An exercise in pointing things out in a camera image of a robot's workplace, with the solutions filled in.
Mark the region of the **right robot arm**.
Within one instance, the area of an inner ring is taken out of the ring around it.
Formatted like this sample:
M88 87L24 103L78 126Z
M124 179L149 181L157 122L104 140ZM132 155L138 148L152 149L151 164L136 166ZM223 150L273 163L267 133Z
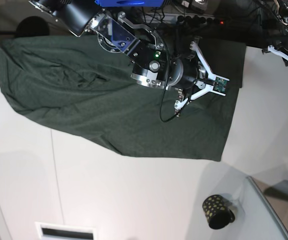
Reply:
M137 84L164 92L176 89L175 116L207 93L225 94L227 80L213 73L197 38L190 42L189 53L171 57L155 30L132 23L124 11L114 18L95 2L84 0L31 0L30 4L63 22L76 37L93 31L105 51L126 55L134 64L131 78Z

